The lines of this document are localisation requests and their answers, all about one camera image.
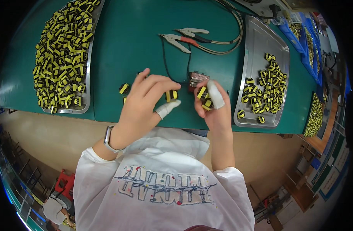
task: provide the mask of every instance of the red chair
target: red chair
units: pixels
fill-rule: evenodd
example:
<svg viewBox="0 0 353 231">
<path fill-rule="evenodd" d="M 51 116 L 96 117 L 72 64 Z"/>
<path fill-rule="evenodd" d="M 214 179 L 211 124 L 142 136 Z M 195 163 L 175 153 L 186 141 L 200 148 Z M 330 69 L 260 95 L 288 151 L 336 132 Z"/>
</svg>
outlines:
<svg viewBox="0 0 353 231">
<path fill-rule="evenodd" d="M 71 174 L 71 176 L 66 175 L 65 169 L 62 169 L 59 179 L 54 187 L 54 190 L 57 192 L 62 192 L 61 194 L 66 196 L 70 201 L 73 201 L 73 196 L 70 195 L 70 190 L 74 189 L 74 179 L 75 174 Z"/>
</svg>

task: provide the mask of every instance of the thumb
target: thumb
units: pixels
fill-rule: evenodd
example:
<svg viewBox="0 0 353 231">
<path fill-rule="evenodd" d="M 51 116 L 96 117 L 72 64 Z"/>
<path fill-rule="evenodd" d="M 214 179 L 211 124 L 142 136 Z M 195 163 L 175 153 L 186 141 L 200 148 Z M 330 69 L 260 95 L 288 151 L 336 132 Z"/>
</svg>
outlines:
<svg viewBox="0 0 353 231">
<path fill-rule="evenodd" d="M 212 99 L 215 109 L 219 109 L 225 105 L 223 96 L 213 80 L 207 82 L 207 90 L 209 91 L 209 96 Z"/>
<path fill-rule="evenodd" d="M 172 102 L 163 104 L 159 108 L 156 109 L 157 114 L 154 114 L 154 116 L 155 117 L 160 116 L 161 119 L 164 119 L 165 116 L 167 116 L 174 108 L 178 107 L 181 103 L 182 103 L 182 101 L 176 100 L 176 101 L 172 101 Z"/>
</svg>

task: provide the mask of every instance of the workbench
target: workbench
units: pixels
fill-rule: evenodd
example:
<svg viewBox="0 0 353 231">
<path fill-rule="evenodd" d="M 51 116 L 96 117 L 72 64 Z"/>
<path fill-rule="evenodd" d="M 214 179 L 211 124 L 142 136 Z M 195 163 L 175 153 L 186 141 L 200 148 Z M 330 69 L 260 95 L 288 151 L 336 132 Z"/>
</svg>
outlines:
<svg viewBox="0 0 353 231">
<path fill-rule="evenodd" d="M 16 31 L 0 73 L 0 107 L 43 113 L 33 90 L 32 69 L 35 66 L 35 44 L 45 21 L 67 0 L 40 0 Z M 151 74 L 165 75 L 160 34 L 178 34 L 176 28 L 200 28 L 210 31 L 207 39 L 228 41 L 239 31 L 232 14 L 218 3 L 208 0 L 106 0 L 95 31 L 91 63 L 91 104 L 84 114 L 56 114 L 96 121 L 118 122 L 123 107 L 118 88 L 132 84 L 137 72 L 149 67 Z M 312 92 L 316 83 L 301 63 L 300 54 L 284 34 L 270 27 L 287 43 L 290 54 L 290 76 L 287 99 L 279 125 L 275 129 L 232 126 L 233 131 L 267 133 L 302 133 Z M 238 98 L 244 58 L 244 34 L 241 45 L 227 55 L 211 55 L 192 47 L 189 71 L 198 71 L 217 80 L 230 93 L 232 111 Z M 232 45 L 207 44 L 210 49 L 228 50 Z M 166 61 L 171 76 L 187 82 L 189 55 L 165 41 Z M 194 110 L 194 96 L 182 84 L 182 104 L 159 123 L 162 127 L 208 129 Z M 165 103 L 161 98 L 156 107 Z"/>
</svg>

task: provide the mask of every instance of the smartwatch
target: smartwatch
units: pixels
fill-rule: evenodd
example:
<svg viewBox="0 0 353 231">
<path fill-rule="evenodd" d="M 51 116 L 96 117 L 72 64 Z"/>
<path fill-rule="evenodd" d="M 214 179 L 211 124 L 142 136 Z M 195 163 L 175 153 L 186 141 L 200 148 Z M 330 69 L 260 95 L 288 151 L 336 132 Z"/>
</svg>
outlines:
<svg viewBox="0 0 353 231">
<path fill-rule="evenodd" d="M 112 130 L 113 127 L 114 127 L 114 125 L 113 126 L 107 126 L 106 133 L 105 133 L 105 139 L 103 140 L 103 144 L 105 145 L 105 147 L 108 150 L 113 151 L 114 153 L 118 153 L 118 152 L 120 152 L 120 151 L 122 151 L 124 149 L 116 150 L 116 149 L 113 149 L 112 147 L 110 147 L 110 145 L 109 145 L 111 130 Z"/>
</svg>

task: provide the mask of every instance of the tray full of yellow components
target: tray full of yellow components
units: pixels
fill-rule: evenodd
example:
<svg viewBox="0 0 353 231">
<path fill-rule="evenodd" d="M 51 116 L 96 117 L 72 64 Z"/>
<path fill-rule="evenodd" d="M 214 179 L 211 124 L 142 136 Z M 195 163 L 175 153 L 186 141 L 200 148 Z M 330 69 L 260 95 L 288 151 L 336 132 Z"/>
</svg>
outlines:
<svg viewBox="0 0 353 231">
<path fill-rule="evenodd" d="M 90 105 L 90 63 L 105 0 L 74 0 L 45 22 L 33 69 L 44 112 L 85 113 Z"/>
<path fill-rule="evenodd" d="M 267 25 L 246 17 L 242 80 L 233 115 L 240 127 L 275 128 L 288 89 L 290 51 Z"/>
<path fill-rule="evenodd" d="M 307 118 L 307 124 L 304 129 L 304 137 L 316 136 L 323 122 L 323 105 L 316 93 L 313 93 L 311 99 L 311 109 Z"/>
</svg>

